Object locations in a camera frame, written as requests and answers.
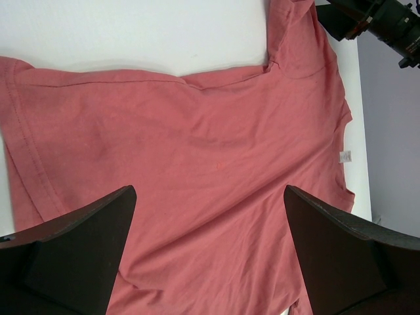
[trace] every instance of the red t-shirt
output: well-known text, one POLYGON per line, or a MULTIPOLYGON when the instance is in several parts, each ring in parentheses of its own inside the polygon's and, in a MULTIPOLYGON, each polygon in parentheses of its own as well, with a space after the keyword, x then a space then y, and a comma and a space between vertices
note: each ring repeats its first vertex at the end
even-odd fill
POLYGON ((109 315, 311 314, 283 192, 350 211, 339 152, 351 116, 312 0, 271 1, 268 54, 186 77, 0 58, 17 230, 132 184, 109 315))

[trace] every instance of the white label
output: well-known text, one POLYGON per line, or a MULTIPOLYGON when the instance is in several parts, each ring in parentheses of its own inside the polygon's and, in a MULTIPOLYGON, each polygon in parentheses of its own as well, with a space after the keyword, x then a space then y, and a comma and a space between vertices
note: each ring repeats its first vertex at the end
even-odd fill
POLYGON ((340 152, 340 163, 347 163, 352 161, 352 152, 351 151, 342 151, 340 152))

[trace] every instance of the cloth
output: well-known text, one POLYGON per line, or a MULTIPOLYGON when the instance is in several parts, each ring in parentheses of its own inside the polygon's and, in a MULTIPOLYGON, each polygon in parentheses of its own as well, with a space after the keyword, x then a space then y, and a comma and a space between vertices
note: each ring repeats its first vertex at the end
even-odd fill
POLYGON ((312 0, 272 0, 268 19, 265 66, 173 77, 0 58, 17 230, 136 189, 108 315, 311 314, 283 192, 350 211, 351 116, 312 0))

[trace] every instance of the white surface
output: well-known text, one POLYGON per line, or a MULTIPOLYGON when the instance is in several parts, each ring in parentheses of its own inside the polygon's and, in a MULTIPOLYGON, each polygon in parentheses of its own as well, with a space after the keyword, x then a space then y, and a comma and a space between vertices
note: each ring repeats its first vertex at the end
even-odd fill
MULTIPOLYGON (((262 64, 266 60, 266 3, 3 0, 0 54, 44 68, 140 68, 174 75, 262 64)), ((353 213, 370 220, 357 42, 331 42, 339 56, 354 118, 345 133, 345 148, 353 157, 345 165, 347 186, 356 193, 353 213)), ((0 235, 12 231, 2 163, 0 160, 0 235)))

